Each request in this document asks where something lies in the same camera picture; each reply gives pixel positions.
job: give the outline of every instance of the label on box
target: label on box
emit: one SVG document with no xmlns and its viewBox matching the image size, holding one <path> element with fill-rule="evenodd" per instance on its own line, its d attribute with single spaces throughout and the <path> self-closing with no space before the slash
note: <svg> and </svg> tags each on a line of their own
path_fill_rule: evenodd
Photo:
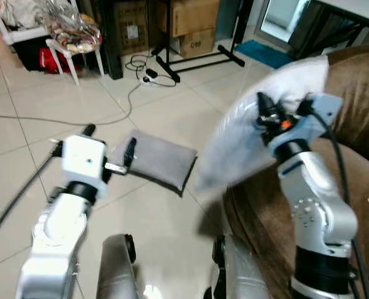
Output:
<svg viewBox="0 0 369 299">
<path fill-rule="evenodd" d="M 138 39 L 139 30 L 136 25 L 127 26 L 128 39 Z"/>
</svg>

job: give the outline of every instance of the white stool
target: white stool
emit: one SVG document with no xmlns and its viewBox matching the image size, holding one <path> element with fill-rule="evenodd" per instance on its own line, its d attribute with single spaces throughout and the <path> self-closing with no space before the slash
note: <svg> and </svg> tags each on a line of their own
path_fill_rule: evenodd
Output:
<svg viewBox="0 0 369 299">
<path fill-rule="evenodd" d="M 68 51 L 67 49 L 65 49 L 62 45 L 60 45 L 54 39 L 47 39 L 46 44 L 49 47 L 50 51 L 52 52 L 53 59 L 56 62 L 57 67 L 59 68 L 60 75 L 63 74 L 63 71 L 62 71 L 57 53 L 55 52 L 56 50 L 59 51 L 60 53 L 62 53 L 64 55 L 65 59 L 67 59 L 68 66 L 70 68 L 72 77 L 74 78 L 75 84 L 76 84 L 76 86 L 79 86 L 77 71 L 75 70 L 74 63 L 72 62 L 72 56 L 74 56 L 76 54 L 73 54 L 73 53 L 71 53 L 71 51 Z M 100 56 L 100 52 L 99 52 L 98 49 L 95 50 L 95 54 L 96 54 L 96 59 L 97 59 L 97 64 L 98 64 L 98 69 L 100 71 L 100 74 L 101 74 L 101 76 L 104 76 L 102 58 Z"/>
</svg>

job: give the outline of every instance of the cable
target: cable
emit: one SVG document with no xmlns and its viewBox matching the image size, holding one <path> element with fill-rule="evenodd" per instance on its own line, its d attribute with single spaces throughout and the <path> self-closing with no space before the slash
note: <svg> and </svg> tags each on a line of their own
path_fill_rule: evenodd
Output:
<svg viewBox="0 0 369 299">
<path fill-rule="evenodd" d="M 14 206 L 18 203 L 22 195 L 26 192 L 28 187 L 35 181 L 38 175 L 46 168 L 46 166 L 52 161 L 53 154 L 50 154 L 49 157 L 42 163 L 40 168 L 29 178 L 28 182 L 25 183 L 24 187 L 16 194 L 14 199 L 4 208 L 3 212 L 0 215 L 0 227 L 3 222 L 6 220 L 7 216 L 10 214 Z"/>
<path fill-rule="evenodd" d="M 347 181 L 347 174 L 345 172 L 345 165 L 344 165 L 344 161 L 343 161 L 342 154 L 341 154 L 341 151 L 340 151 L 340 147 L 338 146 L 337 138 L 335 137 L 335 134 L 334 134 L 333 130 L 331 129 L 331 127 L 329 125 L 327 125 L 327 123 L 324 121 L 324 119 L 312 107 L 310 109 L 310 114 L 313 115 L 317 119 L 317 121 L 321 124 L 322 127 L 324 127 L 326 129 L 326 131 L 328 133 L 328 136 L 329 136 L 330 141 L 331 141 L 331 143 L 333 145 L 333 148 L 334 148 L 335 155 L 337 157 L 338 168 L 340 169 L 341 182 L 342 182 L 342 188 L 343 188 L 343 193 L 344 193 L 344 201 L 349 206 L 351 206 L 350 196 L 349 196 L 349 188 L 348 188 L 348 181 Z M 359 271 L 360 271 L 363 292 L 365 294 L 365 298 L 369 299 L 369 284 L 368 284 L 368 280 L 367 280 L 367 276 L 366 276 L 365 264 L 363 262 L 363 257 L 362 257 L 362 254 L 360 252 L 359 244 L 358 244 L 358 242 L 356 241 L 355 238 L 352 239 L 352 247 L 353 247 L 353 251 L 355 253 L 357 263 L 358 263 L 358 268 L 359 268 Z"/>
<path fill-rule="evenodd" d="M 128 93 L 128 103 L 129 103 L 129 111 L 121 118 L 117 119 L 117 120 L 112 120 L 112 121 L 105 121 L 105 122 L 100 122 L 100 123 L 94 123 L 97 126 L 107 126 L 107 125 L 112 125 L 114 123 L 118 123 L 119 121 L 125 120 L 127 119 L 131 114 L 132 114 L 132 110 L 133 110 L 133 105 L 132 105 L 132 101 L 130 100 L 130 95 L 139 87 L 141 86 L 141 84 L 139 83 L 136 87 L 134 87 L 129 93 Z M 14 119 L 14 120 L 39 120 L 39 121 L 48 121 L 50 123 L 61 123 L 63 125 L 71 125 L 71 126 L 87 126 L 89 124 L 89 122 L 87 123 L 72 123 L 69 121 L 64 121 L 64 120 L 52 120 L 50 118 L 41 118 L 41 117 L 31 117 L 31 116 L 9 116 L 9 115 L 0 115 L 0 118 L 9 118 L 9 119 Z"/>
</svg>

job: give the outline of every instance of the black stand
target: black stand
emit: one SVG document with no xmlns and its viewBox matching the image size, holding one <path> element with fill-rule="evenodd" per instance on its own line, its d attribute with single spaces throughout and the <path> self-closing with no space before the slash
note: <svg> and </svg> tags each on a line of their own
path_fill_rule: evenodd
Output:
<svg viewBox="0 0 369 299">
<path fill-rule="evenodd" d="M 233 62 L 237 63 L 241 67 L 245 66 L 245 62 L 243 60 L 241 60 L 239 57 L 235 56 L 233 54 L 233 51 L 234 51 L 235 45 L 242 42 L 242 38 L 244 37 L 244 31 L 246 30 L 246 26 L 247 26 L 248 17 L 250 15 L 252 4 L 253 4 L 254 1 L 243 1 L 242 8 L 239 11 L 239 20 L 237 22 L 236 32 L 234 34 L 234 38 L 233 38 L 233 41 L 232 41 L 232 46 L 231 46 L 230 51 L 228 51 L 222 45 L 218 45 L 218 52 L 216 52 L 216 53 L 203 55 L 203 56 L 197 56 L 197 57 L 188 58 L 188 59 L 176 60 L 176 61 L 170 61 L 171 0 L 164 0 L 164 2 L 166 3 L 166 34 L 164 36 L 163 43 L 161 45 L 159 45 L 158 47 L 156 47 L 151 52 L 151 54 L 156 56 L 156 61 L 158 62 L 158 64 L 165 70 L 165 72 L 175 82 L 177 82 L 177 83 L 180 82 L 180 77 L 179 77 L 178 73 L 185 72 L 185 71 L 188 71 L 188 70 L 200 69 L 202 67 L 207 67 L 207 66 L 216 65 L 216 64 L 222 64 L 222 63 L 230 62 L 230 61 L 233 61 Z M 159 53 L 163 49 L 166 50 L 166 60 L 165 61 L 159 56 Z M 208 64 L 196 65 L 194 67 L 187 67 L 187 68 L 184 68 L 184 69 L 178 69 L 178 70 L 172 70 L 171 67 L 170 67 L 170 65 L 172 65 L 172 64 L 180 64 L 182 62 L 198 60 L 198 59 L 211 57 L 211 56 L 216 56 L 216 55 L 222 55 L 222 54 L 225 55 L 227 57 L 227 59 L 223 59 L 223 60 L 219 60 L 219 61 L 215 61 L 215 62 L 210 62 Z"/>
</svg>

